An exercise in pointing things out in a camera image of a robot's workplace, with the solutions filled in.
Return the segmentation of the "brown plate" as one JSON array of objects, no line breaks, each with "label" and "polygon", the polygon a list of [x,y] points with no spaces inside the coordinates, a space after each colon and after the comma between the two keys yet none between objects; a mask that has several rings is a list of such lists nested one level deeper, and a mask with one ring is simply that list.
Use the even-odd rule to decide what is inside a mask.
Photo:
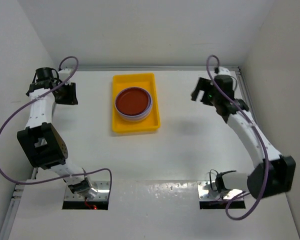
[{"label": "brown plate", "polygon": [[123,89],[115,98],[116,110],[126,116],[137,116],[146,111],[150,106],[150,94],[140,87]]}]

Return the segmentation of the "lilac plate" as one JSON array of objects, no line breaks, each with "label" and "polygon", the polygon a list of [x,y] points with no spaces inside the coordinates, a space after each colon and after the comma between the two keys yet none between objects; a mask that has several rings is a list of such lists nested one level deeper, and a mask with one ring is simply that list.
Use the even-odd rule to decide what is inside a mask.
[{"label": "lilac plate", "polygon": [[126,115],[126,114],[123,114],[119,111],[116,112],[121,119],[125,120],[125,121],[128,121],[128,122],[139,122],[139,121],[142,121],[144,119],[146,119],[148,117],[148,115],[151,113],[151,110],[150,111],[144,111],[138,115]]},{"label": "lilac plate", "polygon": [[152,107],[153,107],[153,99],[152,99],[152,96],[150,95],[150,105],[149,105],[149,107],[145,110],[145,112],[146,111],[151,111],[152,110]]}]

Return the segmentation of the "lilac plate front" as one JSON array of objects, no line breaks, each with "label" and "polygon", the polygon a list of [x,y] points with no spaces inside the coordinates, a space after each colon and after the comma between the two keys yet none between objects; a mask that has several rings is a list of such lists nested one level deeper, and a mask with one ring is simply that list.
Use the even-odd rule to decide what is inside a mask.
[{"label": "lilac plate front", "polygon": [[126,114],[123,114],[119,111],[116,112],[121,119],[125,120],[125,121],[128,121],[128,122],[139,122],[139,121],[142,121],[144,119],[146,119],[148,117],[148,115],[151,113],[151,110],[150,111],[144,111],[138,115],[126,115]]}]

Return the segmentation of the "blue plate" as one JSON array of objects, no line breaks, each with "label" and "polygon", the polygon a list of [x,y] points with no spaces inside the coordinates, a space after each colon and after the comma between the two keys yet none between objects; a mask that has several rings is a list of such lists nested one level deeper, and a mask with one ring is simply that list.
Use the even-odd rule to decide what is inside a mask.
[{"label": "blue plate", "polygon": [[144,119],[146,119],[149,116],[149,114],[139,114],[139,115],[125,115],[125,114],[120,114],[120,117],[127,121],[127,122],[141,122]]}]

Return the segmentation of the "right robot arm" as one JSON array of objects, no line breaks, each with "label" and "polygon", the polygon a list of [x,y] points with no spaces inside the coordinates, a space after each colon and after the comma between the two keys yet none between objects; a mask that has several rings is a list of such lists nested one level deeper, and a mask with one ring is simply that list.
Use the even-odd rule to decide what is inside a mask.
[{"label": "right robot arm", "polygon": [[214,80],[199,77],[192,101],[199,92],[204,105],[213,106],[224,122],[237,134],[251,157],[254,170],[251,174],[235,170],[219,172],[212,188],[219,193],[238,189],[250,193],[255,199],[259,193],[271,197],[289,192],[292,188],[296,162],[292,156],[284,156],[265,137],[253,120],[244,100],[235,98],[233,77],[225,67],[215,69]]}]

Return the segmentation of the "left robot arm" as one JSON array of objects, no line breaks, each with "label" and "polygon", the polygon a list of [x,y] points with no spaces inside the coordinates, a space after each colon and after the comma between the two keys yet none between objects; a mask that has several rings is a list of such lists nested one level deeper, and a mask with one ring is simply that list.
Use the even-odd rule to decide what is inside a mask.
[{"label": "left robot arm", "polygon": [[26,95],[34,101],[24,130],[17,132],[20,143],[34,168],[49,170],[62,177],[73,194],[84,198],[94,196],[92,184],[83,168],[68,158],[66,143],[52,124],[54,110],[59,105],[77,105],[76,84],[68,81],[49,92],[70,76],[69,68],[55,70],[38,68]]}]

